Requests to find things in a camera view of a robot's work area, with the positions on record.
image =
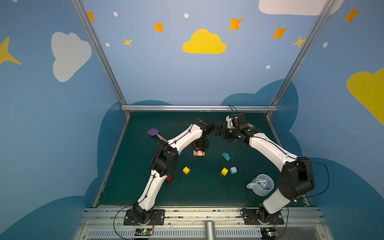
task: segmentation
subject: teal block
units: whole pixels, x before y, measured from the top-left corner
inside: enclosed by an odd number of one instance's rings
[[[229,154],[226,153],[226,152],[223,152],[223,153],[221,154],[221,156],[223,156],[227,161],[231,159],[231,158],[229,157]]]

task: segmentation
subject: light blue cube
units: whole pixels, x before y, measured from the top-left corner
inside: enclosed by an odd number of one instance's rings
[[[229,157],[229,154],[226,153],[226,152],[223,152],[223,153],[221,154],[221,156],[223,156],[227,161],[231,159],[231,158]]]
[[[236,167],[231,167],[230,171],[231,171],[232,174],[237,173]]]

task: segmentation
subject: white cloud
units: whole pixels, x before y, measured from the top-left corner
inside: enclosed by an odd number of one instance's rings
[[[51,47],[56,60],[53,74],[60,82],[68,81],[91,57],[91,45],[76,34],[56,32],[52,35]]]
[[[319,15],[327,0],[260,0],[259,9],[266,14]],[[344,0],[336,0],[331,14],[336,12]]]

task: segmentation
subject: purple spatula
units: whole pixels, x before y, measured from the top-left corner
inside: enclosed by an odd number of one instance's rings
[[[148,133],[149,135],[151,135],[151,136],[157,136],[157,137],[159,137],[161,140],[167,141],[165,138],[163,138],[162,136],[160,136],[160,134],[159,134],[159,130],[158,130],[157,128],[155,128],[155,127],[149,129],[147,133]]]

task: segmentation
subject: spatula head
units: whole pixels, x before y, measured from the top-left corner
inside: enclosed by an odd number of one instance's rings
[[[147,133],[148,133],[149,135],[151,135],[151,136],[156,136],[156,135],[159,134],[159,131],[158,131],[155,127],[153,127],[153,128],[151,128],[151,129],[149,129]]]

